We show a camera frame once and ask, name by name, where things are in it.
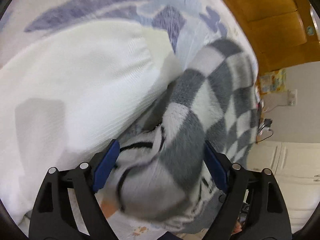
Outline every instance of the wall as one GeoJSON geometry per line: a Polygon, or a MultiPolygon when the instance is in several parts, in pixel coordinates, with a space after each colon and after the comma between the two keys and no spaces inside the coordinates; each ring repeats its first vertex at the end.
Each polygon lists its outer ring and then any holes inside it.
{"type": "MultiPolygon", "coordinates": [[[[296,106],[280,106],[265,118],[271,118],[272,141],[320,143],[320,62],[287,68],[287,89],[298,89],[296,106]]],[[[264,96],[266,108],[286,104],[287,93],[264,96]]]]}

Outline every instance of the ribbed white fabric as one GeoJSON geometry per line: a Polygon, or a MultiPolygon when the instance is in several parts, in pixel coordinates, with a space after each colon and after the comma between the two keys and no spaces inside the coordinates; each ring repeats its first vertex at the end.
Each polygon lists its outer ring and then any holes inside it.
{"type": "Polygon", "coordinates": [[[27,47],[0,70],[0,197],[16,223],[48,170],[123,132],[182,72],[167,32],[95,21],[27,47]]]}

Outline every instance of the electrical outlet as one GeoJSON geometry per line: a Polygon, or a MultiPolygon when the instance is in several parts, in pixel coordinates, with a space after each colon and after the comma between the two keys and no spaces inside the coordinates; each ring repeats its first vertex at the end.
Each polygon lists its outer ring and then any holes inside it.
{"type": "Polygon", "coordinates": [[[288,90],[288,106],[295,106],[297,104],[298,90],[288,90]]]}

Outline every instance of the checkered blanket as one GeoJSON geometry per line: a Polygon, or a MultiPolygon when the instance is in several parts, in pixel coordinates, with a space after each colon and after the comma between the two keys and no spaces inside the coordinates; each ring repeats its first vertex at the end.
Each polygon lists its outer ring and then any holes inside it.
{"type": "Polygon", "coordinates": [[[120,138],[126,142],[106,183],[109,197],[128,215],[181,231],[217,192],[204,164],[205,140],[243,163],[255,142],[256,120],[246,53],[228,39],[203,47],[120,138]]]}

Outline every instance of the bed sheet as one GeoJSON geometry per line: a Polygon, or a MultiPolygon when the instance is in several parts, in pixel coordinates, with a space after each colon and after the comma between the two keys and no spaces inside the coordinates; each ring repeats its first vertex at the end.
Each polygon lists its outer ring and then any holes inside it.
{"type": "Polygon", "coordinates": [[[230,37],[254,52],[222,0],[13,0],[0,21],[0,68],[21,49],[75,24],[123,18],[164,29],[183,68],[205,44],[230,37]]]}

